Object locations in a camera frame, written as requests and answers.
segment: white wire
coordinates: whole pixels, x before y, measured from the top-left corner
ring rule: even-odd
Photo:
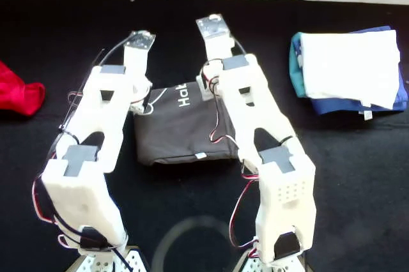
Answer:
[[[64,240],[65,240],[65,236],[63,234],[60,234],[60,235],[57,236],[57,240],[58,240],[59,245],[61,245],[63,248],[73,248],[73,247],[69,246],[66,243],[66,241],[64,243],[62,238],[64,238]]]
[[[152,102],[151,105],[153,105],[154,103],[156,103],[161,97],[162,95],[164,95],[164,93],[166,92],[167,88],[163,89],[162,92],[157,96],[157,98],[155,98]]]
[[[167,88],[163,89],[162,92],[150,103],[147,104],[147,106],[150,107],[150,110],[148,112],[144,112],[143,114],[139,114],[139,116],[149,116],[150,114],[153,113],[153,104],[159,101],[159,99],[164,95],[166,92]]]

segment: metal bracket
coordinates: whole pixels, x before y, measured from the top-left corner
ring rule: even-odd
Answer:
[[[138,31],[125,45],[136,49],[150,50],[155,38],[156,35],[151,34],[149,31]]]
[[[292,257],[282,261],[280,265],[274,265],[271,268],[263,265],[259,258],[248,258],[241,272],[306,272],[302,263],[297,257]]]
[[[230,36],[230,30],[220,14],[213,14],[206,18],[198,19],[196,24],[205,40],[225,34]]]
[[[93,256],[82,256],[79,258],[82,260],[75,262],[73,266],[66,272],[112,272],[113,264],[112,262],[107,262],[105,260],[100,260],[97,257]],[[125,257],[125,260],[129,263],[130,267],[134,271],[146,272],[147,269],[139,255],[137,250],[131,250],[128,252],[128,255]],[[129,272],[125,265],[121,262],[120,264],[115,265],[115,272]]]

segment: black wire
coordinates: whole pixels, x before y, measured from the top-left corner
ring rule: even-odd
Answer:
[[[237,44],[238,48],[242,51],[242,54],[246,55],[247,52],[243,48],[243,45],[234,36],[232,36],[232,38],[235,40],[235,43]]]
[[[131,266],[129,265],[129,263],[127,263],[127,261],[125,260],[125,258],[123,258],[123,256],[121,255],[120,251],[118,251],[117,249],[113,248],[112,251],[119,257],[119,259],[121,259],[121,262],[123,262],[123,264],[127,267],[127,269],[132,272],[134,269],[131,268]]]
[[[282,140],[279,142],[280,146],[283,145],[284,142],[286,142],[287,140],[290,140],[290,139],[293,138],[293,137],[294,137],[294,136],[290,135],[290,136],[287,136],[287,137],[285,137],[284,139],[282,139]]]
[[[124,45],[129,39],[131,39],[133,36],[136,35],[136,32],[132,32],[129,36],[127,36],[124,40],[118,42],[117,45],[115,45],[108,53],[106,53],[106,55],[104,56],[104,58],[101,59],[100,63],[98,63],[99,66],[102,66],[107,59],[116,51],[116,49],[122,45]]]
[[[95,56],[94,60],[93,60],[92,63],[91,63],[91,66],[89,67],[90,69],[92,69],[92,67],[95,65],[96,61],[98,60],[98,58],[100,57],[100,55],[102,54],[102,52],[103,52],[104,50],[105,50],[105,49],[101,49],[101,50],[99,51],[99,53]],[[77,90],[77,92],[76,92],[76,94],[75,94],[75,96],[74,96],[74,99],[72,100],[72,103],[71,103],[70,107],[68,108],[68,111],[67,111],[66,114],[65,114],[63,123],[61,124],[61,126],[63,127],[63,129],[65,128],[65,126],[66,126],[67,123],[69,122],[68,118],[71,118],[71,117],[72,117],[71,109],[72,109],[73,105],[75,104],[75,102],[77,101],[78,94],[79,94],[80,92],[82,92],[82,89],[84,88],[85,83],[86,83],[86,81],[88,80],[88,77],[89,77],[89,74],[90,74],[90,73],[91,73],[91,72],[89,72],[88,75],[85,76],[84,79],[82,80],[81,85],[79,86],[79,88],[78,88],[78,90]]]
[[[73,139],[76,141],[77,144],[79,144],[79,139],[76,135],[74,135],[73,133],[69,132],[68,130],[66,130],[65,128],[60,128],[61,133],[66,133],[67,135],[70,135],[71,137],[73,137]]]

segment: black fabric surface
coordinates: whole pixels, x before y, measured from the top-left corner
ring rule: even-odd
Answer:
[[[0,112],[1,271],[64,271],[76,258],[61,248],[57,230],[35,217],[31,183],[76,89],[102,47],[132,29],[157,39],[148,58],[155,87],[194,79],[205,61],[195,19],[223,14],[232,33],[257,55],[281,110],[316,164],[316,231],[308,260],[315,271],[406,271],[409,249],[407,112],[317,117],[296,98],[288,77],[291,36],[350,32],[390,25],[397,30],[408,79],[409,7],[298,0],[0,0],[0,60],[26,82],[42,82],[46,100],[26,119]],[[121,52],[111,63],[121,63]],[[245,182],[232,161],[194,166],[143,167],[136,162],[129,116],[110,193],[130,234],[151,262],[159,241],[176,223],[210,215],[228,223]],[[239,211],[240,241],[254,234],[259,202],[252,187]],[[165,271],[229,271],[239,254],[210,229],[184,233],[170,249]]]
[[[180,101],[180,89],[188,100]],[[205,153],[207,160],[237,159],[236,145],[231,141],[211,143],[209,133],[215,127],[214,99],[203,101],[197,82],[176,87],[154,89],[147,107],[148,116],[134,116],[137,160],[143,165],[153,163],[185,163],[198,161],[196,154]],[[235,136],[233,124],[222,101],[218,102],[219,126],[214,139],[221,135]]]

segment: folded cloth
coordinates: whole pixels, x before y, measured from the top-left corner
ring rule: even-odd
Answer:
[[[397,91],[396,99],[393,104],[393,111],[403,111],[407,108],[408,93],[405,90],[403,84],[402,74],[399,71],[399,89]],[[380,106],[372,105],[365,107],[360,101],[349,100],[347,98],[318,98],[311,99],[314,110],[317,114],[326,114],[328,112],[338,110],[350,110],[350,111],[391,111],[390,109]]]
[[[305,93],[392,109],[399,88],[395,31],[302,34]]]
[[[45,97],[43,84],[25,84],[0,61],[0,109],[14,110],[32,116],[42,105]]]
[[[363,29],[360,31],[354,31],[352,33],[366,33],[369,31],[388,31],[390,26],[380,26],[369,29]],[[298,97],[306,98],[304,88],[304,78],[302,75],[302,51],[301,51],[301,33],[295,34],[291,39],[290,51],[289,51],[289,75],[293,84],[294,90]],[[408,94],[405,90],[401,71],[399,73],[399,89],[393,104],[393,110],[402,111],[407,107]],[[371,107],[362,106],[361,102],[356,100],[349,100],[344,98],[318,98],[311,99],[313,107],[318,114],[326,114],[328,112],[338,110],[350,110],[350,111],[386,111],[383,107],[372,105]]]

